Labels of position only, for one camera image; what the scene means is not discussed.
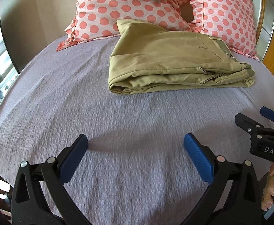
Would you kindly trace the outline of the right human hand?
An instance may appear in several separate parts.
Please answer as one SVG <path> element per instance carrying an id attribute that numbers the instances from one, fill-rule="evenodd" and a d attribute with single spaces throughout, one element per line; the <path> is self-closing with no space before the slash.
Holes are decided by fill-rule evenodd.
<path id="1" fill-rule="evenodd" d="M 271 164 L 267 174 L 266 186 L 263 188 L 263 196 L 261 200 L 261 209 L 268 211 L 274 203 L 274 163 Z"/>

